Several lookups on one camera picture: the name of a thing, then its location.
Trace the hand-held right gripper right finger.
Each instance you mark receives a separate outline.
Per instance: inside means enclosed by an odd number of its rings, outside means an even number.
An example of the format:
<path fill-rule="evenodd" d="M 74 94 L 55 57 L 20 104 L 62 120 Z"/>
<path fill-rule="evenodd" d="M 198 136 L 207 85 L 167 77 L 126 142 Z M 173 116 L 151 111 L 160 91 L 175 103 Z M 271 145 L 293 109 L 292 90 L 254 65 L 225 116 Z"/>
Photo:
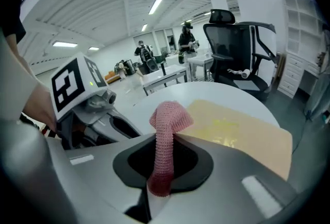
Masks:
<path fill-rule="evenodd" d="M 296 196 L 278 174 L 243 151 L 183 134 L 181 143 L 202 148 L 213 171 L 197 189 L 170 196 L 151 223 L 286 223 Z"/>

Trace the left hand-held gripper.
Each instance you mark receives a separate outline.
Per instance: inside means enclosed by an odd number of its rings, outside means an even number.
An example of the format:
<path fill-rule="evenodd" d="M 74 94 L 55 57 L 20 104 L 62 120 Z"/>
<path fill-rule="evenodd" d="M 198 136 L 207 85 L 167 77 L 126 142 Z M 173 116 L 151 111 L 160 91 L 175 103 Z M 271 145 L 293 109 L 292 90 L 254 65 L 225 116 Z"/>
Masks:
<path fill-rule="evenodd" d="M 51 100 L 56 134 L 64 149 L 93 147 L 140 137 L 142 133 L 125 117 L 109 114 L 116 94 L 97 65 L 77 53 L 51 76 Z M 99 120 L 108 115 L 108 121 Z"/>

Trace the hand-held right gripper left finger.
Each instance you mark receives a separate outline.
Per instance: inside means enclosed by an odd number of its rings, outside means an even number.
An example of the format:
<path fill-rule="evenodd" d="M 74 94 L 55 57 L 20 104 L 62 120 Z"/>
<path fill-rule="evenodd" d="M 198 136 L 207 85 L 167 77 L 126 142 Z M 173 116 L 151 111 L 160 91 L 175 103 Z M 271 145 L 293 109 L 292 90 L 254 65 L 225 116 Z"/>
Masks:
<path fill-rule="evenodd" d="M 56 223 L 156 223 L 145 177 L 128 162 L 153 143 L 147 134 L 118 143 L 65 151 L 47 139 L 48 217 Z"/>

